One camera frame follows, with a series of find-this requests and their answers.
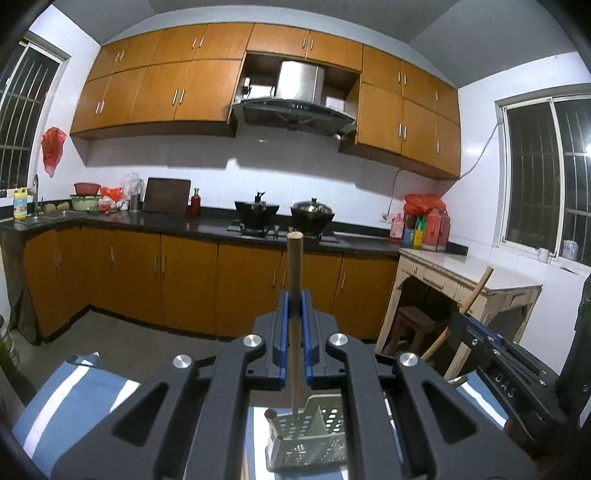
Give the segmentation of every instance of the yellow detergent bottle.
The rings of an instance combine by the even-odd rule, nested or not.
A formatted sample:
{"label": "yellow detergent bottle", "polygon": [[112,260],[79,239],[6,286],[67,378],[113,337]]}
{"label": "yellow detergent bottle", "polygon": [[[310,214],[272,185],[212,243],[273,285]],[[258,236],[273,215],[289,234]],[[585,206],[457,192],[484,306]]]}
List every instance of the yellow detergent bottle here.
{"label": "yellow detergent bottle", "polygon": [[12,215],[14,218],[25,218],[27,216],[27,187],[21,187],[14,191]]}

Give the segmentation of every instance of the red bottle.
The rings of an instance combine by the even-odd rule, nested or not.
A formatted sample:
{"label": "red bottle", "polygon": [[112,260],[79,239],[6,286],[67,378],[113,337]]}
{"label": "red bottle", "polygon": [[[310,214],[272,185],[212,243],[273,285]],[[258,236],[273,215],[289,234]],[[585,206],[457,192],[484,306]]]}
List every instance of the red bottle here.
{"label": "red bottle", "polygon": [[199,196],[199,189],[195,189],[195,195],[191,197],[191,206],[189,207],[189,215],[198,217],[201,213],[201,197]]}

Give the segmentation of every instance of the metal screw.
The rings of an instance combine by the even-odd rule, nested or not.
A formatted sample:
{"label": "metal screw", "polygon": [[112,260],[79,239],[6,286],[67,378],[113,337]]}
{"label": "metal screw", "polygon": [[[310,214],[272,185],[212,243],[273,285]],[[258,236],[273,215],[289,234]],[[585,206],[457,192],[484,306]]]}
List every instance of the metal screw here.
{"label": "metal screw", "polygon": [[418,363],[418,357],[412,352],[404,352],[398,358],[400,363],[402,363],[405,367],[414,367]]}
{"label": "metal screw", "polygon": [[344,333],[333,333],[329,338],[329,342],[334,346],[342,346],[348,341],[349,338]]}
{"label": "metal screw", "polygon": [[244,343],[244,345],[250,347],[250,348],[254,348],[256,346],[259,346],[262,342],[262,338],[257,335],[256,333],[250,333],[248,335],[246,335],[244,337],[244,340],[242,341],[242,343]]}
{"label": "metal screw", "polygon": [[177,355],[173,360],[173,365],[176,368],[187,368],[192,363],[193,360],[188,355]]}

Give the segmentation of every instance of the range hood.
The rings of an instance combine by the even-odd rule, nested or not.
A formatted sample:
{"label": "range hood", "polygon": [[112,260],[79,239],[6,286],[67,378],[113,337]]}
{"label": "range hood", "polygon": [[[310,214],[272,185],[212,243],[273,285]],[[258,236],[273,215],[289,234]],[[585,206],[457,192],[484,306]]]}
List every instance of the range hood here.
{"label": "range hood", "polygon": [[234,103],[239,122],[287,128],[329,137],[355,129],[355,117],[322,105],[324,68],[298,61],[284,61],[274,96],[250,98],[250,89]]}

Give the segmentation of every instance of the black countertop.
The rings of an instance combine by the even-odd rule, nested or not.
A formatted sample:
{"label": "black countertop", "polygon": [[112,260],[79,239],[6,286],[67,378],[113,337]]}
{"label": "black countertop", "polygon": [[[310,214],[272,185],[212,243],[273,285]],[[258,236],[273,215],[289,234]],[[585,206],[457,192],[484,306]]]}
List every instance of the black countertop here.
{"label": "black countertop", "polygon": [[[287,240],[284,236],[253,238],[241,235],[238,231],[228,231],[232,219],[216,216],[201,216],[189,218],[178,215],[161,215],[145,212],[119,212],[111,215],[103,213],[85,213],[69,211],[44,215],[42,223],[25,225],[12,219],[0,221],[0,229],[11,232],[19,232],[25,236],[32,236],[46,230],[67,225],[86,225],[103,228],[127,229],[146,233],[163,233],[167,235],[183,236],[190,238],[203,238],[211,240],[232,241],[240,244],[270,245],[285,247]],[[338,233],[335,228],[335,236],[338,243],[304,239],[304,251],[306,252],[339,252],[358,255],[382,255],[387,257],[398,256],[398,244],[393,244],[387,237],[361,235],[359,233]]]}

